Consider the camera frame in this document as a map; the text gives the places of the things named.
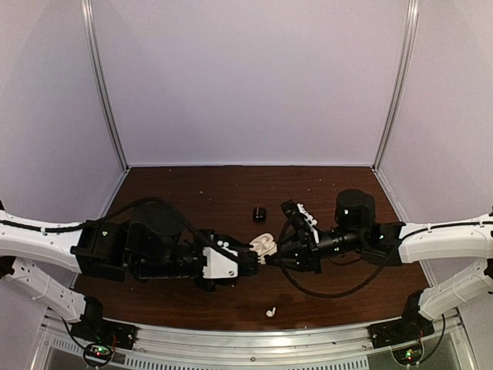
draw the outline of cable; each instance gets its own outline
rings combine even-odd
[[[67,324],[67,321],[64,318],[62,318],[62,321],[63,321],[63,325],[65,326],[65,329],[66,329],[67,333],[69,334],[69,337],[73,340],[73,342],[79,348],[82,349],[82,359],[84,360],[84,362],[88,366],[90,366],[92,368],[102,368],[102,367],[104,367],[104,366],[106,366],[106,365],[109,364],[109,362],[113,358],[113,354],[115,353],[116,336],[114,334],[113,334],[113,349],[110,349],[107,345],[103,345],[101,343],[89,343],[87,346],[84,347],[83,345],[81,345],[79,343],[79,341],[77,341],[77,339],[75,339],[75,337],[70,332],[70,328],[69,328],[69,325]],[[101,356],[101,357],[96,357],[95,356],[95,353],[90,350],[90,348],[93,345],[97,345],[98,347],[103,347],[104,349],[106,349],[109,352],[109,354],[108,355]],[[96,361],[90,360],[90,359],[87,358],[87,356],[93,357],[93,358],[97,358],[97,359],[100,359],[100,360],[103,360],[103,362],[96,362]]]
[[[102,224],[103,222],[106,222],[107,220],[111,220],[116,216],[119,216],[120,214],[122,214],[123,212],[126,212],[127,210],[130,210],[132,208],[135,208],[135,207],[143,205],[143,204],[151,204],[151,203],[162,204],[166,208],[166,210],[168,210],[176,218],[176,220],[178,220],[196,239],[201,241],[207,247],[211,247],[217,253],[221,254],[222,256],[226,257],[229,260],[232,260],[233,262],[236,262],[237,264],[240,264],[242,262],[242,260],[240,258],[238,258],[234,254],[230,253],[228,250],[216,246],[209,238],[205,237],[202,233],[200,233],[200,231],[198,231],[185,218],[185,216],[183,216],[174,206],[167,203],[163,198],[159,198],[159,197],[146,197],[146,198],[134,200],[133,202],[128,203],[127,205],[120,208],[119,210],[112,212],[112,213],[110,213],[104,217],[101,217],[97,220],[89,220],[86,222],[82,222],[82,223],[75,225],[75,226],[42,228],[39,226],[20,224],[18,222],[14,222],[14,221],[10,221],[10,220],[0,220],[0,224],[4,224],[6,226],[11,226],[11,227],[18,227],[18,228],[25,229],[25,230],[38,231],[38,232],[42,232],[42,233],[59,233],[59,234],[70,233],[73,231],[85,229],[87,227],[94,227],[96,225]]]
[[[493,221],[485,221],[483,223],[480,222],[456,222],[452,224],[441,224],[441,225],[434,225],[431,226],[429,229],[434,230],[434,229],[441,229],[441,228],[446,228],[446,227],[456,227],[456,226],[476,226],[479,224],[487,224],[487,225],[492,225]],[[284,239],[284,235],[287,232],[287,229],[290,226],[290,220],[286,221],[286,223],[283,226],[283,229],[280,232],[279,238],[277,240],[281,241]],[[401,242],[407,239],[408,237],[412,237],[413,235],[422,233],[423,231],[428,231],[428,228],[423,228],[419,230],[415,230],[410,232],[409,234],[405,235],[402,239]],[[279,267],[281,271],[283,272],[284,276],[286,279],[299,291],[302,291],[303,293],[310,295],[312,297],[318,297],[318,298],[328,298],[328,299],[333,299],[333,298],[342,298],[346,297],[348,295],[351,295],[353,293],[356,293],[360,289],[366,287],[368,284],[370,284],[385,268],[389,260],[394,256],[394,254],[399,250],[400,244],[396,244],[392,247],[392,249],[389,251],[387,257],[385,258],[384,262],[382,265],[380,265],[367,279],[365,279],[363,282],[355,286],[354,288],[351,288],[348,291],[343,291],[341,293],[335,293],[335,294],[325,294],[325,293],[320,293],[318,291],[311,291],[310,289],[306,289],[305,287],[301,286],[300,283],[298,283],[294,277],[291,276],[289,271],[286,269],[286,266],[284,266],[284,263],[282,261],[282,245],[277,245],[277,262],[279,264]]]
[[[349,266],[350,264],[355,264],[359,261],[361,261],[363,258],[362,257],[359,257],[359,258],[356,258],[355,260],[352,260],[352,261],[349,261],[349,262],[335,262],[335,261],[332,261],[330,259],[330,257],[327,258],[329,260],[329,262],[331,262],[334,266],[339,266],[339,267],[345,267],[345,266]]]
[[[446,325],[446,320],[445,320],[445,315],[444,314],[441,314],[441,319],[443,321],[443,328],[441,329],[441,334],[440,334],[440,338],[438,339],[438,342],[437,344],[435,345],[435,347],[431,350],[431,352],[428,354],[428,356],[426,356],[425,358],[423,358],[422,360],[420,360],[418,362],[418,365],[422,364],[423,362],[426,362],[430,359],[430,357],[432,355],[434,355],[434,353],[438,350],[438,347],[440,347],[440,343],[443,341],[444,339],[444,336],[445,336],[445,327],[447,326]]]
[[[283,240],[284,234],[286,233],[288,227],[290,226],[290,221],[286,221],[286,223],[283,226],[282,231],[280,232],[280,236],[278,240]],[[282,261],[281,257],[281,252],[282,252],[282,246],[277,245],[277,261],[279,263],[280,269],[282,270],[284,276],[286,279],[299,291],[302,291],[305,294],[311,295],[313,297],[318,297],[318,298],[342,298],[346,297],[348,295],[351,295],[353,293],[356,293],[360,289],[366,287],[368,284],[370,284],[378,275],[379,273],[382,272],[382,270],[385,268],[387,265],[388,261],[394,256],[394,254],[398,250],[398,245],[394,246],[391,251],[389,252],[388,256],[385,258],[384,262],[382,263],[381,266],[379,266],[366,280],[364,280],[362,283],[358,284],[354,288],[351,288],[348,291],[343,291],[341,293],[335,293],[335,294],[325,294],[325,293],[320,293],[317,291],[311,291],[310,289],[306,289],[305,287],[302,287],[300,283],[298,283],[289,273],[289,271],[286,269],[286,266],[284,266],[284,263]]]

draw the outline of white wall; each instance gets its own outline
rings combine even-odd
[[[493,204],[493,2],[422,1],[411,71],[382,170],[412,221],[474,217]],[[437,279],[470,261],[432,261]],[[491,369],[493,297],[461,307]]]
[[[79,0],[0,2],[0,199],[50,221],[98,217],[120,178]],[[54,270],[65,282],[71,274]],[[45,308],[0,283],[0,368],[26,369]]]
[[[131,165],[373,162],[406,0],[94,1]]]

